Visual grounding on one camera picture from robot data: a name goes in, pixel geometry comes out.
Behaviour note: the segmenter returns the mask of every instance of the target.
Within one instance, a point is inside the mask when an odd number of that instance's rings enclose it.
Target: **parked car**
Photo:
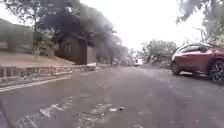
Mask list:
[[[224,49],[210,44],[191,44],[179,48],[172,57],[171,71],[179,75],[181,71],[194,75],[204,73],[214,83],[224,80]]]
[[[135,59],[134,65],[135,66],[143,65],[143,60],[142,59]]]

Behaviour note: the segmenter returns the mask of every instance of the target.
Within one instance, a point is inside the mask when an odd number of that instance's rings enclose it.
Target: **house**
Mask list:
[[[73,61],[76,65],[96,64],[96,47],[93,42],[74,33],[63,38],[63,43],[59,44],[55,52],[56,56]]]

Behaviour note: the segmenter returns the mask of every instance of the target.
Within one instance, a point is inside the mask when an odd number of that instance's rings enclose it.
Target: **low wall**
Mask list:
[[[75,72],[94,71],[96,67],[79,65],[73,67],[31,67],[31,68],[16,68],[16,67],[0,67],[0,85],[3,83],[35,79],[38,77],[60,76],[72,74]]]

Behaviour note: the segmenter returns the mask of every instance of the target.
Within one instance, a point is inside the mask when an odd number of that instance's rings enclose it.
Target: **sky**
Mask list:
[[[80,0],[101,11],[114,25],[122,44],[141,50],[141,43],[152,39],[174,41],[181,45],[185,37],[200,40],[200,32],[192,27],[203,28],[203,15],[199,12],[187,22],[176,25],[179,14],[176,0]],[[0,4],[0,18],[19,24]]]

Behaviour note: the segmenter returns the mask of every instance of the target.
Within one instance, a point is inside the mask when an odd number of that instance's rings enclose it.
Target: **car tire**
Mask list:
[[[175,76],[180,75],[180,72],[181,72],[179,65],[177,63],[172,63],[171,71],[172,71],[172,74]]]
[[[210,67],[209,77],[215,84],[223,84],[224,80],[224,61],[215,61]]]

